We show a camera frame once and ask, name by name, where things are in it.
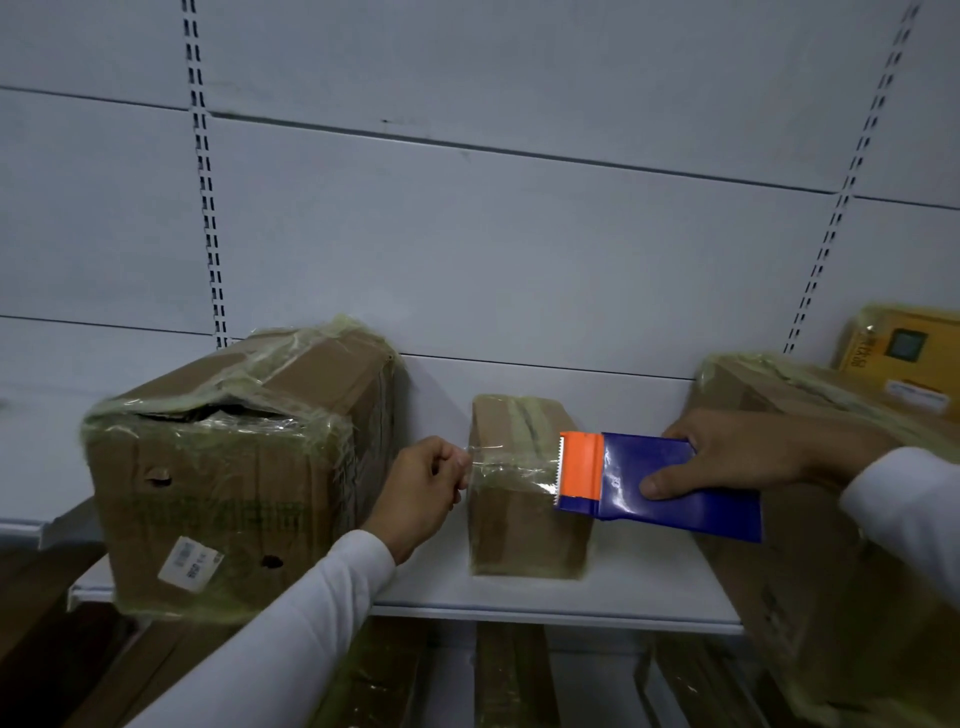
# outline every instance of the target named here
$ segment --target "white wall panel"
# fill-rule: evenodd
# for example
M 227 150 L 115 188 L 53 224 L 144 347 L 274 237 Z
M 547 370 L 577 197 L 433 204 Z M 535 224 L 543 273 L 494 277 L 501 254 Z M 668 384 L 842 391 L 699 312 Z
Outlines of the white wall panel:
M 0 522 L 51 522 L 92 496 L 85 411 L 213 349 L 211 336 L 0 318 Z
M 204 0 L 214 111 L 836 189 L 905 0 Z
M 402 444 L 441 435 L 465 445 L 480 394 L 548 397 L 588 432 L 659 435 L 680 415 L 686 379 L 615 375 L 485 361 L 406 356 L 399 392 Z
M 0 90 L 0 315 L 211 332 L 191 126 Z
M 866 303 L 960 309 L 958 279 L 960 210 L 851 199 L 794 354 L 828 364 Z
M 10 0 L 0 85 L 186 108 L 180 0 Z
M 829 195 L 213 120 L 233 336 L 345 311 L 405 353 L 692 376 L 778 349 Z
M 857 194 L 960 206 L 960 4 L 926 0 L 857 174 Z

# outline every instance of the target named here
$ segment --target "lower shelf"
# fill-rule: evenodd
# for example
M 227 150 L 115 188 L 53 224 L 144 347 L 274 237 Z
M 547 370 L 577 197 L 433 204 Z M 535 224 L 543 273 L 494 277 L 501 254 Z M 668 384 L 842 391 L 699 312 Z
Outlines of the lower shelf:
M 377 599 L 393 617 L 535 622 L 739 635 L 736 612 L 684 531 L 634 522 L 599 522 L 587 575 L 577 581 L 473 576 L 467 509 L 460 507 L 421 546 Z M 70 592 L 73 604 L 112 601 L 108 559 Z

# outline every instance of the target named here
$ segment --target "barcode sticker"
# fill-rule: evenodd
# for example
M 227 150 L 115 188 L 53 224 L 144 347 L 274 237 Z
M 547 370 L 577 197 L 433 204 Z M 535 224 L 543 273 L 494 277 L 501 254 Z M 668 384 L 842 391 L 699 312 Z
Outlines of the barcode sticker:
M 905 381 L 888 379 L 883 386 L 883 391 L 905 401 L 907 404 L 921 407 L 927 412 L 933 412 L 937 415 L 944 414 L 950 407 L 950 397 L 947 395 L 918 387 L 916 384 L 908 384 Z
M 180 536 L 174 547 L 170 549 L 170 555 L 163 562 L 163 567 L 156 578 L 193 594 L 199 594 L 223 560 L 224 555 L 220 551 L 208 548 L 186 536 Z

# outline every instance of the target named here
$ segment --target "white sleeve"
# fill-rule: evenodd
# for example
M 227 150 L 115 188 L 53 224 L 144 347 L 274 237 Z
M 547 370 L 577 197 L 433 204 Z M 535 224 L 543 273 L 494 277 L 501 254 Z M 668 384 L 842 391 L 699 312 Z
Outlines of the white sleeve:
M 350 531 L 128 728 L 302 728 L 395 568 L 376 536 Z
M 840 507 L 960 608 L 960 465 L 895 449 L 854 479 Z

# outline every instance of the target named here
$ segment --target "yellow package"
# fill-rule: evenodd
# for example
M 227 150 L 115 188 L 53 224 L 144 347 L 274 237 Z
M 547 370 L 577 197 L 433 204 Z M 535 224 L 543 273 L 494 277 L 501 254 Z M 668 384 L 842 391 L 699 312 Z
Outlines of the yellow package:
M 960 313 L 868 305 L 854 320 L 838 368 L 960 422 Z

